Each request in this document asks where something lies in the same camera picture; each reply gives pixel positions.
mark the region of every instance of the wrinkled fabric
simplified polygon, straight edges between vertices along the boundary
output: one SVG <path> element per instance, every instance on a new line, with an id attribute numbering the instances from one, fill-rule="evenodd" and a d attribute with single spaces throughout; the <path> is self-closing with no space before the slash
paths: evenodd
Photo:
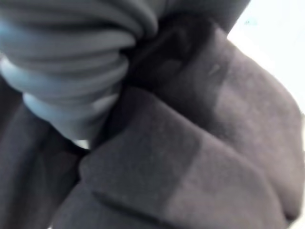
<path id="1" fill-rule="evenodd" d="M 290 94 L 213 22 L 162 25 L 127 52 L 124 91 L 85 157 L 18 109 L 0 142 L 0 228 L 285 229 L 298 217 Z"/>

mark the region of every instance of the gray sleeve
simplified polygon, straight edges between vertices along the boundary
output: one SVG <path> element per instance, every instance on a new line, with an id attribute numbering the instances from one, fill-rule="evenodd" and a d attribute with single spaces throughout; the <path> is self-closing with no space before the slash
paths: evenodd
<path id="1" fill-rule="evenodd" d="M 120 51 L 154 36 L 165 7 L 164 0 L 2 0 L 2 76 L 65 137 L 93 139 L 128 69 Z"/>

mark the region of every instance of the gray fabric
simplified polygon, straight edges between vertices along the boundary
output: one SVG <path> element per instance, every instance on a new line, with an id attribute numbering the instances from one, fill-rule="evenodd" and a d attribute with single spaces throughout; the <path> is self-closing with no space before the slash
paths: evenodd
<path id="1" fill-rule="evenodd" d="M 130 56 L 141 89 L 125 89 L 54 228 L 287 228 L 304 184 L 289 93 L 200 18 Z"/>

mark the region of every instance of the clothing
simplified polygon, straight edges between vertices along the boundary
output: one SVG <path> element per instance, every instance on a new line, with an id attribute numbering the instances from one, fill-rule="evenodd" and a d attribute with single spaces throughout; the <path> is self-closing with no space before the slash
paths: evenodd
<path id="1" fill-rule="evenodd" d="M 157 34 L 158 20 L 200 12 L 226 28 L 248 0 L 2 0 L 1 72 L 27 107 L 70 140 L 93 140 L 116 103 L 121 50 Z"/>
<path id="2" fill-rule="evenodd" d="M 85 157 L 23 105 L 15 114 L 0 141 L 0 228 L 287 228 L 304 159 L 282 85 L 203 17 L 167 19 L 126 55 L 121 98 Z"/>

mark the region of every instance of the dark fabric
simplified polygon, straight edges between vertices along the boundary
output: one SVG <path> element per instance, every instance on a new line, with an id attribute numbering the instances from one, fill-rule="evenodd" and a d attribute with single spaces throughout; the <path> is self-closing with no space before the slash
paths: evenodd
<path id="1" fill-rule="evenodd" d="M 23 105 L 13 116 L 0 141 L 0 228 L 47 229 L 78 179 L 79 157 Z"/>
<path id="2" fill-rule="evenodd" d="M 168 19 L 128 55 L 77 185 L 81 156 L 23 106 L 15 114 L 0 142 L 0 228 L 287 228 L 304 180 L 288 92 L 202 17 Z"/>

